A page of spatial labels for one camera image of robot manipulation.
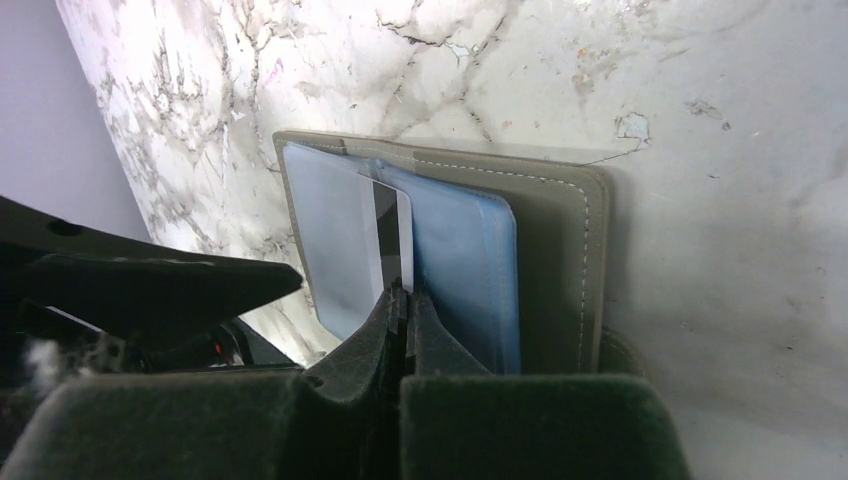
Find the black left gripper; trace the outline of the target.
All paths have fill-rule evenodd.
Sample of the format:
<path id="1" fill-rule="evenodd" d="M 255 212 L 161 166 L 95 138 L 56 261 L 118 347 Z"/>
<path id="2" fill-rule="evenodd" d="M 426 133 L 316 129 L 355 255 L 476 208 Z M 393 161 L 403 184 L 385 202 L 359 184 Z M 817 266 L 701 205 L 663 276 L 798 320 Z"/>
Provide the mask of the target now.
<path id="1" fill-rule="evenodd" d="M 297 371 L 240 315 L 302 282 L 284 263 L 175 250 L 2 198 L 1 455 L 45 397 L 76 378 Z"/>

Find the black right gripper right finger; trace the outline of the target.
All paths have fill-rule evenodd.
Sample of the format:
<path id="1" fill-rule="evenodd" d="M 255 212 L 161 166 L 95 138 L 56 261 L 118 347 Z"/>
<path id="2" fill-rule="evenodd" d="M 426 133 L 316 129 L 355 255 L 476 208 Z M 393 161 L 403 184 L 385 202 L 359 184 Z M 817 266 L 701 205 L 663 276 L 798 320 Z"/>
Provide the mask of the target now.
<path id="1" fill-rule="evenodd" d="M 604 329 L 599 371 L 494 375 L 409 303 L 414 371 L 400 384 L 404 479 L 687 479 L 667 408 L 625 338 Z"/>

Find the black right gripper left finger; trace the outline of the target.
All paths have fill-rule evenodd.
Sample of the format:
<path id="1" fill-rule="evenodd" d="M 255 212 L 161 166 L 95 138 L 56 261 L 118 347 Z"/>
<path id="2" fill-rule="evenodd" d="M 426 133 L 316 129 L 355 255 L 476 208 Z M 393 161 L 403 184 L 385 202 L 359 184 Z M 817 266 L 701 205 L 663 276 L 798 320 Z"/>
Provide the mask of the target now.
<path id="1" fill-rule="evenodd" d="M 396 479 L 407 293 L 297 372 L 80 378 L 35 411 L 5 479 Z"/>

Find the white magnetic stripe card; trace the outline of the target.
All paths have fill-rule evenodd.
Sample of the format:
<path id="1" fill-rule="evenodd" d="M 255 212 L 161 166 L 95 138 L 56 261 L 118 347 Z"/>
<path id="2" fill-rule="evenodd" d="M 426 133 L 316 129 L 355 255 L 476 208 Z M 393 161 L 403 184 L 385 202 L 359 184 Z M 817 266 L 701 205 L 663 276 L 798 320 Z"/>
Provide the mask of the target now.
<path id="1" fill-rule="evenodd" d="M 366 266 L 375 298 L 393 285 L 414 290 L 411 201 L 406 193 L 358 174 Z"/>

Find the grey metal card holder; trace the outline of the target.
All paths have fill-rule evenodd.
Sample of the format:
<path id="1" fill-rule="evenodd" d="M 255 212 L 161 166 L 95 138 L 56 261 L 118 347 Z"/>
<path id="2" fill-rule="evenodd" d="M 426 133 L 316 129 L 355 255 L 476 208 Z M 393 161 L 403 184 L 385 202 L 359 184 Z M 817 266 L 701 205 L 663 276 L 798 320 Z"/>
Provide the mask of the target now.
<path id="1" fill-rule="evenodd" d="M 363 174 L 408 195 L 414 290 L 429 293 L 442 325 L 484 368 L 599 371 L 611 203 L 600 172 L 307 131 L 277 132 L 273 143 L 317 318 L 332 335 L 351 337 L 378 299 Z"/>

